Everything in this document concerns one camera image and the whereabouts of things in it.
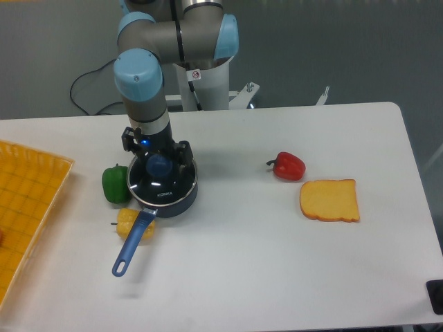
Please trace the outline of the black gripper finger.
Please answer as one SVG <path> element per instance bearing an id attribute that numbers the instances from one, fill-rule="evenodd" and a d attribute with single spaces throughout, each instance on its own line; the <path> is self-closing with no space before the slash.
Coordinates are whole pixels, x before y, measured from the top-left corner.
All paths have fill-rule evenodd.
<path id="1" fill-rule="evenodd" d="M 138 142 L 134 130 L 131 127 L 126 127 L 121 136 L 123 149 L 125 151 L 137 154 L 142 150 L 140 143 Z"/>
<path id="2" fill-rule="evenodd" d="M 182 172 L 193 166 L 193 152 L 187 140 L 173 144 L 174 160 L 177 162 L 177 171 Z"/>

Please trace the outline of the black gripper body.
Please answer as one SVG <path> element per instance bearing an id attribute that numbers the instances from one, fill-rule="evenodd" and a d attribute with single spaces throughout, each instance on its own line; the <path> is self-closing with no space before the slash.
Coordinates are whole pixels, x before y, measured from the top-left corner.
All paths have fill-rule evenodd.
<path id="1" fill-rule="evenodd" d="M 175 145 L 170 121 L 137 122 L 129 128 L 129 151 L 141 160 L 154 154 L 173 159 Z"/>

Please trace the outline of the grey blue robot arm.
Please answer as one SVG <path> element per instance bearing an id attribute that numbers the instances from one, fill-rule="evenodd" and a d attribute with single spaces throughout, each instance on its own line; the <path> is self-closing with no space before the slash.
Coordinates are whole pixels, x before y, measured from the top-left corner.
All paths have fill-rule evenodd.
<path id="1" fill-rule="evenodd" d="M 227 109 L 229 64 L 239 50 L 234 15 L 221 1 L 121 1 L 114 79 L 135 142 L 124 148 L 140 161 L 152 155 L 187 167 L 188 143 L 172 138 L 162 67 L 175 64 L 183 108 Z"/>

